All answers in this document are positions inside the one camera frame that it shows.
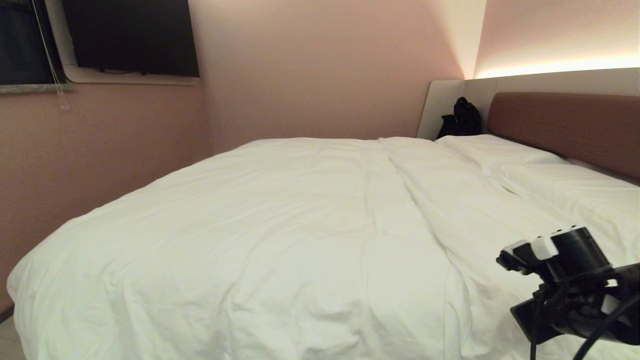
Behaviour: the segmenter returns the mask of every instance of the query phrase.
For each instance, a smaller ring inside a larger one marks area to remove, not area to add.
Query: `floor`
[[[0,323],[0,359],[25,360],[20,337],[13,326],[13,317]]]

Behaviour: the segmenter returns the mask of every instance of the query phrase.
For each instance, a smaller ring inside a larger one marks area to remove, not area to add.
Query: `pink wall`
[[[214,151],[415,136],[429,82],[463,78],[442,1],[191,0]]]
[[[476,78],[640,67],[638,0],[487,0]]]
[[[198,86],[0,95],[0,312],[18,260],[67,220],[207,157]]]

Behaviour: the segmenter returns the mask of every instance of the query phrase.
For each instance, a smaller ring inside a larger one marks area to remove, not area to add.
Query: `window sill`
[[[140,73],[130,74],[108,74],[95,69],[78,67],[77,65],[63,63],[67,79],[74,83],[107,83],[107,84],[151,84],[151,85],[195,85],[195,78],[173,75],[142,75]]]
[[[76,86],[71,83],[62,84],[62,90],[73,91]],[[56,92],[54,84],[0,85],[0,94],[20,94],[24,92]]]

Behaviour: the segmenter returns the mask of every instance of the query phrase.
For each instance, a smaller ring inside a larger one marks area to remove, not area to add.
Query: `blind cord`
[[[47,48],[47,42],[44,38],[44,32],[42,31],[40,16],[38,14],[38,8],[36,7],[35,0],[31,0],[31,5],[33,6],[33,13],[36,15],[36,22],[38,23],[38,30],[40,30],[40,38],[42,39],[42,44],[44,45],[44,51],[45,51],[45,54],[47,55],[47,61],[49,62],[49,69],[51,70],[51,75],[53,76],[53,83],[56,86],[56,94],[58,95],[58,102],[60,104],[60,108],[62,110],[68,110],[71,107],[69,106],[65,92],[62,90],[62,84],[60,83],[60,79],[58,78],[56,69],[53,66],[53,61],[51,60],[51,55],[49,54],[49,49]]]

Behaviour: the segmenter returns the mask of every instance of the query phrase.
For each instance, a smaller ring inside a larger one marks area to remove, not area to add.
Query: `white duvet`
[[[539,280],[495,257],[568,222],[427,140],[263,140],[69,221],[9,292],[32,360],[525,359]]]

